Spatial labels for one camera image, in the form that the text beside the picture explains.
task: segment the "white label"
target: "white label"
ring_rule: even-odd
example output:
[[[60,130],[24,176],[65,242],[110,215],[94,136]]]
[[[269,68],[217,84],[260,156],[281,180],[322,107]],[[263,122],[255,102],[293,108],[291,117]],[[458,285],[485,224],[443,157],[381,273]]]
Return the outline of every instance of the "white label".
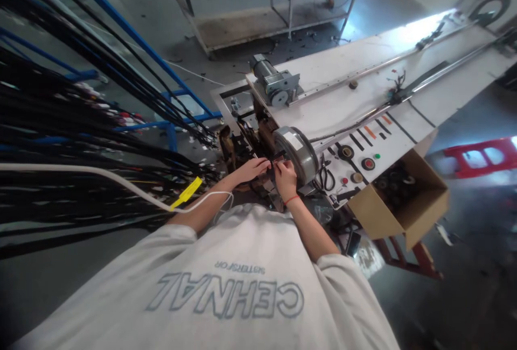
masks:
[[[303,147],[303,144],[300,142],[300,140],[298,140],[298,139],[296,138],[296,136],[295,136],[295,135],[293,135],[292,133],[290,133],[290,132],[289,132],[289,133],[286,133],[286,134],[284,135],[284,137],[287,139],[287,141],[288,141],[289,143],[291,143],[291,145],[295,148],[295,150],[297,150],[297,151],[298,151],[300,148],[302,148],[302,147]]]

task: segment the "white cable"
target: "white cable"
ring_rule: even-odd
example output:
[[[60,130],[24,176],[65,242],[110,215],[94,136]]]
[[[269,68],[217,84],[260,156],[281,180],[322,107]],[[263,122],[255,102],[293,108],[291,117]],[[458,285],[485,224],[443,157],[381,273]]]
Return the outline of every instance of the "white cable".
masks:
[[[109,33],[109,31],[106,31],[105,29],[102,29],[102,28],[100,28],[100,27],[96,26],[95,24],[92,24],[92,23],[86,22],[86,21],[84,21],[84,20],[83,20],[83,22],[84,22],[84,23],[86,23],[86,24],[88,24],[90,27],[93,27],[93,28],[95,28],[95,29],[98,29],[99,31],[102,31],[102,32],[104,32],[104,33],[106,33],[106,34],[110,35],[110,36],[113,36],[113,35],[111,35],[111,34]],[[145,50],[144,50],[143,48],[141,48],[140,46],[137,46],[137,45],[135,45],[135,44],[133,44],[133,43],[131,43],[131,42],[127,41],[127,40],[124,40],[124,41],[125,41],[128,45],[130,45],[130,46],[132,46],[132,47],[136,48],[137,50],[140,50],[140,51],[145,52]],[[190,70],[186,69],[185,67],[182,67],[182,66],[180,66],[180,65],[177,65],[177,64],[175,64],[174,62],[168,61],[168,60],[166,60],[166,59],[163,59],[163,61],[164,61],[164,62],[167,62],[167,63],[168,63],[169,65],[171,65],[171,66],[176,66],[176,67],[180,68],[181,70],[186,71],[187,73],[190,73],[190,74],[192,74],[192,75],[195,75],[196,77],[206,79],[207,81],[209,81],[209,82],[211,82],[211,83],[215,83],[216,85],[226,86],[224,83],[215,82],[215,81],[211,80],[210,78],[203,77],[202,75],[199,75],[199,74],[197,74],[197,73],[195,73],[195,72],[191,72]]]
[[[221,205],[223,207],[226,202],[228,202],[228,199],[232,199],[232,202],[230,203],[230,208],[233,206],[233,194],[227,191],[212,191],[211,193],[208,193],[199,203],[197,203],[195,206],[191,207],[188,210],[182,210],[179,208],[171,209],[169,205],[166,205],[165,203],[160,202],[159,200],[153,198],[149,194],[147,194],[145,191],[141,190],[137,186],[135,186],[133,183],[125,180],[124,178],[120,177],[116,173],[113,173],[111,171],[107,171],[104,169],[100,169],[97,167],[88,167],[88,166],[75,166],[75,165],[65,165],[65,164],[24,164],[24,163],[0,163],[0,171],[61,171],[61,172],[88,172],[88,173],[94,173],[98,175],[102,175],[108,179],[114,180],[115,182],[121,184],[128,190],[133,191],[135,194],[139,195],[143,199],[145,199],[148,202],[151,202],[153,205],[158,206],[159,208],[162,208],[163,210],[166,210],[168,212],[173,213],[189,213],[196,209],[199,205],[201,205],[210,195],[212,194],[228,194],[229,197],[226,198],[224,203]]]

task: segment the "yellow tag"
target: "yellow tag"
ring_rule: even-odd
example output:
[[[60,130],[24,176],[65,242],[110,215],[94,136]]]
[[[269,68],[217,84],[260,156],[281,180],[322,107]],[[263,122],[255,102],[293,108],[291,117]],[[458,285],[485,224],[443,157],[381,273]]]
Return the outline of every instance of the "yellow tag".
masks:
[[[201,183],[203,183],[201,178],[196,177],[194,181],[190,183],[188,187],[179,195],[179,199],[171,205],[171,210],[175,207],[178,207],[183,202],[187,202],[190,199],[190,197],[195,193],[195,191],[199,188],[199,186],[201,186]]]

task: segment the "scissors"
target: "scissors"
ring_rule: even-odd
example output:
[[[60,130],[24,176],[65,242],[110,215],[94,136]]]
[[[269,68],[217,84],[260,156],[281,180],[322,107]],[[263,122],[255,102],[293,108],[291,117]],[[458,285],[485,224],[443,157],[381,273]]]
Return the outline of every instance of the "scissors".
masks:
[[[314,185],[320,191],[331,191],[336,186],[336,179],[334,178],[334,175],[327,169],[327,166],[330,164],[330,162],[330,160],[325,161],[325,155],[322,153],[322,167],[314,178]]]

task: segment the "orange stripe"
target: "orange stripe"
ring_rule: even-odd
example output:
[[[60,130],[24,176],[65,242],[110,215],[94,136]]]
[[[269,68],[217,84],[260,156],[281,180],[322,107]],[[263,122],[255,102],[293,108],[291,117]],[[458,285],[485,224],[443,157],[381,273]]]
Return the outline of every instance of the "orange stripe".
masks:
[[[373,140],[375,140],[377,138],[375,133],[373,133],[372,130],[369,127],[365,127],[365,129],[368,132],[368,134],[373,137]]]

